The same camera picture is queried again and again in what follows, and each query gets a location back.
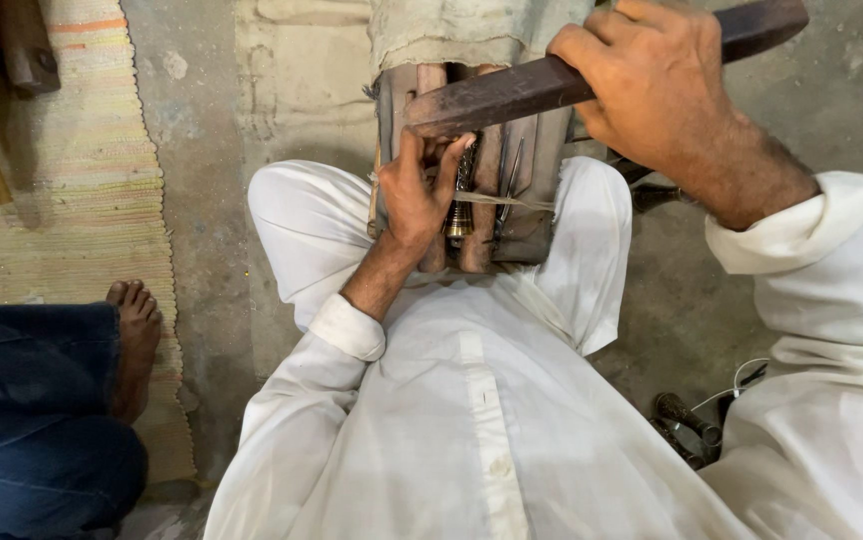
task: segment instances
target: gray cloth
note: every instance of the gray cloth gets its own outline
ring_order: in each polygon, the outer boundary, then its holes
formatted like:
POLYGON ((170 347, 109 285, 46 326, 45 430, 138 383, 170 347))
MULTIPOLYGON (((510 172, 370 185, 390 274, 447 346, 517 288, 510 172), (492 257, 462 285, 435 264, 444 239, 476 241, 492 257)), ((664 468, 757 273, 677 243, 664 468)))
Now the gray cloth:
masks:
POLYGON ((581 24, 595 0, 372 0, 372 79, 402 64, 513 66, 545 56, 567 23, 581 24))

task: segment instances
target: white cable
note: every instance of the white cable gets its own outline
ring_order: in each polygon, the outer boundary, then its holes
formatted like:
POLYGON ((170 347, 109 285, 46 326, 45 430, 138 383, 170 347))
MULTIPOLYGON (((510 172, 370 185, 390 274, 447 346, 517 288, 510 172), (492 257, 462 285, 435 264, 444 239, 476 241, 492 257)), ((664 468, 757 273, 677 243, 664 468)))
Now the white cable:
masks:
POLYGON ((769 360, 770 358, 755 358, 737 366, 737 370, 735 370, 735 379, 732 381, 732 387, 738 388, 738 374, 742 373, 742 370, 745 369, 745 366, 749 365, 752 362, 768 362, 769 360))
POLYGON ((755 358, 755 359, 749 360, 748 362, 744 362, 743 364, 737 366, 737 370, 735 370, 735 377, 732 379, 732 387, 731 388, 729 388, 727 390, 722 390, 722 391, 718 392, 717 394, 714 394, 712 397, 703 400, 701 403, 693 406, 691 408, 691 410, 694 411, 694 410, 698 409, 699 407, 712 401, 713 399, 724 396, 729 392, 733 392, 735 394, 735 399, 738 399, 738 397, 741 395, 742 390, 748 390, 748 388, 746 388, 746 387, 738 386, 738 375, 742 373, 742 370, 745 369, 745 366, 749 365, 752 362, 768 362, 769 360, 771 360, 771 358, 755 358))
POLYGON ((699 404, 697 404, 697 405, 693 406, 693 407, 691 408, 691 410, 692 410, 692 411, 694 411, 694 410, 698 409, 699 407, 701 407, 701 406, 703 406, 703 405, 707 404, 708 402, 712 401, 712 400, 713 400, 713 399, 715 399, 715 398, 718 398, 718 397, 720 397, 720 396, 725 396, 728 392, 738 392, 739 390, 748 390, 748 388, 739 388, 739 387, 735 387, 735 388, 729 388, 729 389, 727 389, 727 390, 722 390, 722 391, 718 392, 717 394, 714 394, 711 398, 705 399, 705 400, 703 400, 701 403, 699 403, 699 404))

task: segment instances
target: woven rug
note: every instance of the woven rug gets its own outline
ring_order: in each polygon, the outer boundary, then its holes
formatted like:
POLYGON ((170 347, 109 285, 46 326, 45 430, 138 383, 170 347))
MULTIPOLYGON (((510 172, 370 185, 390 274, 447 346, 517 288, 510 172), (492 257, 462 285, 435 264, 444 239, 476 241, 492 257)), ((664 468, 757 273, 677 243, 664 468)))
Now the woven rug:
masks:
POLYGON ((164 316, 148 409, 135 423, 150 483, 196 475, 175 397, 172 246, 162 170, 138 99, 118 0, 41 0, 62 89, 0 103, 1 160, 14 204, 0 207, 0 304, 102 300, 114 280, 144 280, 164 316))

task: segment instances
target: toe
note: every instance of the toe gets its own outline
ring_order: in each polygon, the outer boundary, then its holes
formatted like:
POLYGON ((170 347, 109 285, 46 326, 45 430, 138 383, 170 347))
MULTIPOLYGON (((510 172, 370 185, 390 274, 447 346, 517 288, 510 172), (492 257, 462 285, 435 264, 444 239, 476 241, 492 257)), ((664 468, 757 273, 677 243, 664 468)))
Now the toe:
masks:
POLYGON ((126 306, 131 306, 135 304, 135 299, 138 298, 138 293, 145 288, 145 284, 142 283, 141 279, 133 279, 128 283, 128 292, 125 293, 124 304, 126 306))
POLYGON ((122 301, 126 299, 127 290, 128 285, 124 281, 115 281, 108 289, 108 294, 105 295, 105 302, 112 306, 121 306, 122 301))
POLYGON ((135 310, 138 313, 141 313, 142 310, 145 309, 145 304, 149 302, 151 298, 151 291, 149 289, 141 289, 137 291, 137 295, 135 296, 135 310))
POLYGON ((158 308, 158 300, 155 300, 155 297, 149 296, 148 300, 144 301, 144 306, 141 308, 141 311, 138 312, 137 316, 142 319, 148 319, 152 312, 154 312, 158 308))

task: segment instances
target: rolled-up cuff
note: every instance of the rolled-up cuff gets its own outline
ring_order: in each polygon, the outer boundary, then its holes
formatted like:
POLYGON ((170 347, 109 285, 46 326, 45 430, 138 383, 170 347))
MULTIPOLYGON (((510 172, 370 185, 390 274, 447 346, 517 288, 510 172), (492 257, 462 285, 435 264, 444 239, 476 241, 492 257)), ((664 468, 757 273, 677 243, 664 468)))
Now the rolled-up cuff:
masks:
POLYGON ((364 362, 375 362, 385 353, 382 325, 355 309, 338 293, 325 300, 308 324, 308 331, 342 353, 364 362))
POLYGON ((729 274, 771 274, 817 263, 863 226, 863 174, 815 176, 822 194, 744 232, 705 220, 705 240, 729 274))

